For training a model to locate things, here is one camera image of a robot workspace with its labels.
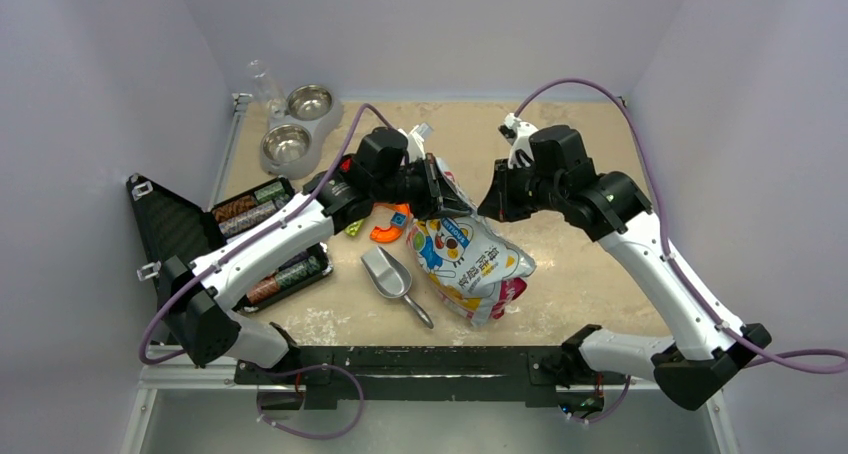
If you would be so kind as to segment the colourful pet food bag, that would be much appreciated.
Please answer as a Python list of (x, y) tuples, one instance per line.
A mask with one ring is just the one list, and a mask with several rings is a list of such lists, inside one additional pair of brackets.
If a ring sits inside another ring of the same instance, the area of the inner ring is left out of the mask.
[(536, 270), (529, 254), (475, 213), (415, 218), (406, 245), (442, 302), (474, 327), (501, 318)]

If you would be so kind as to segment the silver metal scoop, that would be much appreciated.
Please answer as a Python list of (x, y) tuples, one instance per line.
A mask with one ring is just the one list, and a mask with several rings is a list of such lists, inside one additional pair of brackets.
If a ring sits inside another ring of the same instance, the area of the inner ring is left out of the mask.
[(360, 261), (382, 297), (403, 301), (425, 327), (434, 328), (429, 314), (411, 297), (411, 272), (397, 258), (384, 248), (375, 246), (362, 254)]

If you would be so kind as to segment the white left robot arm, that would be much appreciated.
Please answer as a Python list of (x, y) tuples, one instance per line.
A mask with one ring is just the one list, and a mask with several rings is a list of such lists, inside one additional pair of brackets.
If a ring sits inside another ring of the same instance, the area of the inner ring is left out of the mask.
[(255, 284), (294, 255), (329, 240), (349, 224), (367, 217), (376, 204), (406, 204), (414, 218), (465, 217), (470, 200), (425, 154), (408, 153), (408, 137), (377, 128), (317, 180), (270, 218), (238, 239), (185, 262), (177, 256), (158, 272), (160, 307), (165, 322), (195, 365), (221, 357), (253, 363), (272, 382), (297, 373), (293, 342), (280, 327), (235, 312)]

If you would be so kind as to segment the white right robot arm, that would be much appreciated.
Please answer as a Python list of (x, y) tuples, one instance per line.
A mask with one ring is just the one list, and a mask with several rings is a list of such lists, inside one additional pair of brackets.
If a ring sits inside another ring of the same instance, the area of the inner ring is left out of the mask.
[(496, 160), (478, 214), (500, 222), (562, 214), (625, 269), (670, 330), (667, 337), (646, 337), (589, 324), (562, 343), (558, 356), (542, 360), (543, 370), (564, 385), (601, 372), (634, 376), (694, 411), (752, 363), (756, 348), (771, 343), (763, 325), (724, 307), (661, 239), (659, 216), (631, 177), (596, 172), (577, 130), (518, 120), (499, 131), (510, 154)]

